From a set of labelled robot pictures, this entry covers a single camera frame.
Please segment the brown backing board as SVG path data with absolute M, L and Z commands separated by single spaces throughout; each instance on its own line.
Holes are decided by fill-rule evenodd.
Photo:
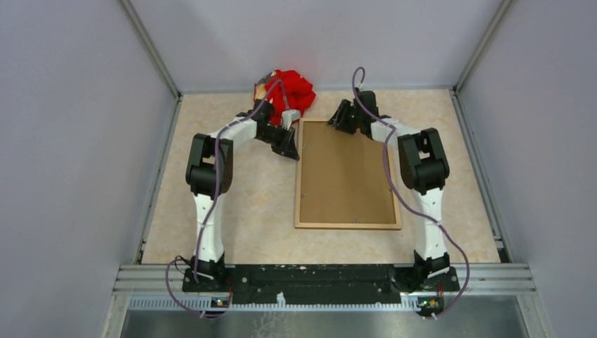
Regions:
M 294 222 L 297 229 L 402 229 L 385 176 L 382 144 L 335 130 L 325 119 L 299 124 Z

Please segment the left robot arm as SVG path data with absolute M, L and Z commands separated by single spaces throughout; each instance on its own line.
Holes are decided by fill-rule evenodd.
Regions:
M 247 141 L 257 139 L 269 144 L 280 156 L 300 159 L 292 125 L 301 118 L 301 112 L 285 110 L 280 125 L 271 123 L 273 113 L 274 106 L 263 99 L 218 131 L 198 133 L 191 141 L 185 181 L 196 207 L 197 241 L 189 264 L 189 279 L 209 291 L 221 289 L 226 280 L 222 215 L 233 180 L 234 152 Z

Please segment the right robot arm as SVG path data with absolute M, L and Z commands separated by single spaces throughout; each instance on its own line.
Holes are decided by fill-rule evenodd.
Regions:
M 389 150 L 397 150 L 402 182 L 412 192 L 416 206 L 409 206 L 403 197 L 398 200 L 418 218 L 415 262 L 407 276 L 418 288 L 431 290 L 451 269 L 448 235 L 442 224 L 442 201 L 450 168 L 439 131 L 415 129 L 381 115 L 373 91 L 354 89 L 353 95 L 352 101 L 341 101 L 327 123 L 335 130 L 347 134 L 361 132 L 368 139 L 381 142 L 388 180 L 392 179 Z

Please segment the red crumpled cloth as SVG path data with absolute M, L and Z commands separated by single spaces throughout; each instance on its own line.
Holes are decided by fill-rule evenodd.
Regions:
M 298 110 L 303 116 L 312 106 L 316 94 L 313 84 L 295 70 L 274 70 L 254 84 L 253 100 L 261 100 L 276 80 L 281 80 L 282 84 L 277 85 L 267 95 L 267 100 L 274 108 L 270 122 L 273 125 L 281 125 L 285 110 Z

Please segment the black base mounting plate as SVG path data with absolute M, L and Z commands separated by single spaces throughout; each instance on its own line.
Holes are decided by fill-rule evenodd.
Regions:
M 426 280 L 411 265 L 234 265 L 213 279 L 184 272 L 183 292 L 222 292 L 234 305 L 272 304 L 282 295 L 290 305 L 368 305 L 399 303 L 403 293 L 457 292 L 455 268 Z

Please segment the left controller board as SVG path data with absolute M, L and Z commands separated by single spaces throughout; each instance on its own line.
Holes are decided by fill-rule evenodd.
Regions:
M 230 306 L 230 299 L 224 297 L 213 297 L 210 301 L 211 308 L 228 308 Z

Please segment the controller board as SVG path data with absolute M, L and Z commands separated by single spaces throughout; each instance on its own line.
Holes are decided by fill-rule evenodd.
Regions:
M 419 297 L 417 306 L 421 312 L 442 312 L 444 310 L 444 298 L 442 297 Z
M 210 301 L 211 308 L 228 308 L 230 306 L 230 299 L 224 297 L 213 297 Z

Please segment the right controller board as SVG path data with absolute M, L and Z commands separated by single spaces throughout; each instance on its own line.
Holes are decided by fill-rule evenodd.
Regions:
M 444 298 L 442 297 L 419 297 L 417 306 L 421 312 L 442 312 L 444 310 Z

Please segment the aluminium rail front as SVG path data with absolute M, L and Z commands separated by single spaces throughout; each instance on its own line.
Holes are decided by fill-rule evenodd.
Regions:
M 521 263 L 455 264 L 460 282 L 457 292 L 432 294 L 430 292 L 403 293 L 401 302 L 368 305 L 290 305 L 282 295 L 275 303 L 234 305 L 232 296 L 222 292 L 183 292 L 184 272 L 167 265 L 124 265 L 119 269 L 113 287 L 115 295 L 128 296 L 133 308 L 193 310 L 208 313 L 224 311 L 420 311 L 419 297 L 448 296 L 512 296 L 533 294 L 536 291 L 530 269 Z M 230 299 L 228 308 L 211 308 L 213 297 Z

